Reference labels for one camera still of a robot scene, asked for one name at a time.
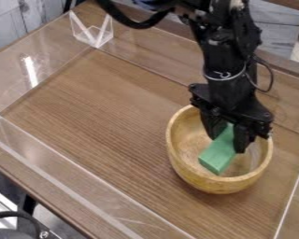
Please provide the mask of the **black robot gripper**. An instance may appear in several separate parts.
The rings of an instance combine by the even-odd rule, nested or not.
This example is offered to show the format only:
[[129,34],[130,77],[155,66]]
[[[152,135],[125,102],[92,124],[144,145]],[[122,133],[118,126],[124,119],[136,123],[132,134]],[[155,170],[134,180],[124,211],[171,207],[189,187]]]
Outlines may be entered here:
[[215,140],[233,125],[233,150],[241,154],[256,137],[268,139],[272,113],[256,98],[256,70],[203,70],[205,83],[188,86],[207,135]]

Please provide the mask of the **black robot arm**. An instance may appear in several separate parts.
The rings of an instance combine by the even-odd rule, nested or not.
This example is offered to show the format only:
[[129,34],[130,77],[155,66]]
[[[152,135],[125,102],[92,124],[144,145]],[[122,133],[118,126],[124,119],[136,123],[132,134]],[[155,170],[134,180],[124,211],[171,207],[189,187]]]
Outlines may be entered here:
[[129,28],[143,30],[159,24],[171,13],[191,28],[203,53],[203,83],[188,86],[191,104],[199,109],[207,135],[215,139],[228,124],[233,126],[233,151],[245,151],[256,137],[268,138],[272,114],[255,93],[254,54],[262,43],[262,30],[252,20],[249,0],[132,0],[152,12],[144,21],[122,13],[113,0],[96,0],[106,14]]

